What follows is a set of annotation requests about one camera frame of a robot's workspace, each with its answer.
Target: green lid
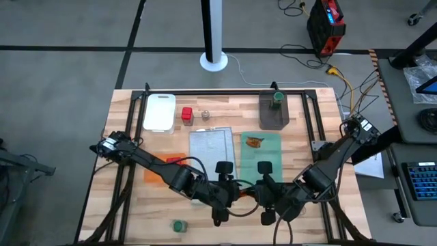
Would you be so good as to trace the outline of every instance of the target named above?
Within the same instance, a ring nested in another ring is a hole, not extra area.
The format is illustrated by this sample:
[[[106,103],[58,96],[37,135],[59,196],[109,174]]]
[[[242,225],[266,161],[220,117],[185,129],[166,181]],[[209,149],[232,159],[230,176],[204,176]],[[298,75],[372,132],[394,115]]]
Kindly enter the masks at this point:
[[[273,99],[275,99],[275,100],[283,100],[284,99],[284,94],[282,94],[281,92],[276,92],[275,94],[273,94]]]
[[[182,225],[181,221],[175,221],[175,223],[173,224],[173,230],[175,230],[175,232],[180,232],[183,227],[184,225]]]
[[[173,221],[173,231],[174,232],[186,232],[186,221],[174,220]]]

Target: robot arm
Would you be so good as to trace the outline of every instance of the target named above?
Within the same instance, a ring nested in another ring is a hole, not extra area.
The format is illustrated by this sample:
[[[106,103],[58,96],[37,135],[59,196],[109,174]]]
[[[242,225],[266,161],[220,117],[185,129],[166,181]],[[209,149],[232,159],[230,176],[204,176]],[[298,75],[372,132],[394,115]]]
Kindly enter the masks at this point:
[[[305,168],[293,182],[277,183],[270,162],[259,162],[258,171],[263,179],[258,180],[243,193],[253,196],[265,208],[262,224],[270,225],[276,221],[275,213],[283,220],[295,219],[306,202],[329,201],[330,191],[335,186],[337,172],[354,152],[362,145],[371,144],[379,132],[364,118],[356,116],[344,124],[345,135],[334,144],[324,146],[319,160]],[[165,163],[149,152],[138,148],[123,132],[112,132],[106,139],[90,147],[99,156],[117,163],[133,161],[158,174],[169,188],[188,199],[198,199],[212,207],[214,224],[219,226],[227,221],[233,201],[240,197],[239,184],[232,175],[232,163],[217,163],[218,181],[209,181],[205,172],[189,165]]]

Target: yellow cable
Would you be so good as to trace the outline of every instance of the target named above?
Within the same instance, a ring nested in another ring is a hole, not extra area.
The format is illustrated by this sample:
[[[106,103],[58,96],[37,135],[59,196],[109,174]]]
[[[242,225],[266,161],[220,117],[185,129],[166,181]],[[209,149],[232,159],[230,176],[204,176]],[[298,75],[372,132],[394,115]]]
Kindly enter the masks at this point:
[[[346,84],[348,85],[348,87],[350,89],[350,108],[351,108],[350,115],[352,115],[352,113],[354,113],[354,110],[355,110],[355,106],[354,106],[354,88],[352,87],[350,82],[345,77],[341,76],[338,73],[336,73],[335,75],[338,76],[340,79],[343,79],[343,81],[346,82]]]

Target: red power station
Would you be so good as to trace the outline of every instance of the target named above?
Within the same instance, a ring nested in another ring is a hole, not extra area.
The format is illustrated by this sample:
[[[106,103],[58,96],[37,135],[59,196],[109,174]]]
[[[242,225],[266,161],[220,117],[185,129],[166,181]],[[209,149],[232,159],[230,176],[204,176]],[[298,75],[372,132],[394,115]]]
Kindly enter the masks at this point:
[[[315,55],[332,55],[346,32],[343,12],[337,0],[316,0],[307,22]]]

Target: red container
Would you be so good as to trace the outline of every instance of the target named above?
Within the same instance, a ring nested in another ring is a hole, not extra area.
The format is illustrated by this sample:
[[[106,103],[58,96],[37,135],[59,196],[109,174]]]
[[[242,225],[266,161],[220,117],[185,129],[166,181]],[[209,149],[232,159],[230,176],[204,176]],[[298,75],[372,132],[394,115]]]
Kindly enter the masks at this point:
[[[192,126],[194,122],[193,109],[190,107],[183,108],[181,118],[185,126]]]

